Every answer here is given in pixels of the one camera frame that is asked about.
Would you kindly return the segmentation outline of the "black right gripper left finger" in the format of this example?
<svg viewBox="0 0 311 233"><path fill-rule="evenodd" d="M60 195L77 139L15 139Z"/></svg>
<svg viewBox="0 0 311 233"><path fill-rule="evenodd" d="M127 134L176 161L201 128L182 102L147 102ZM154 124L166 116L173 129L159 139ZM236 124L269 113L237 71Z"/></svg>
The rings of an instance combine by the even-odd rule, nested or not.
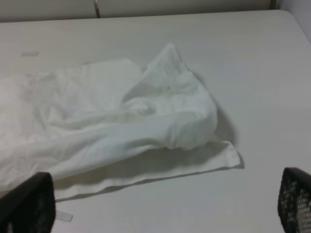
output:
<svg viewBox="0 0 311 233"><path fill-rule="evenodd" d="M38 172L0 199L2 233L50 233L56 218L51 174Z"/></svg>

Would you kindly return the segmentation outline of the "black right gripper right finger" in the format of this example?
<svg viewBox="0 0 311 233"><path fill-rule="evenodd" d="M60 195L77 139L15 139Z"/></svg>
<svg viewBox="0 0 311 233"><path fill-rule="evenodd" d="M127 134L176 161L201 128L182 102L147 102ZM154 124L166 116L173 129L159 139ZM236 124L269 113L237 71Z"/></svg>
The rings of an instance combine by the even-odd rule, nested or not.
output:
<svg viewBox="0 0 311 233"><path fill-rule="evenodd" d="M311 175L296 168L283 170L277 212L286 233L311 231Z"/></svg>

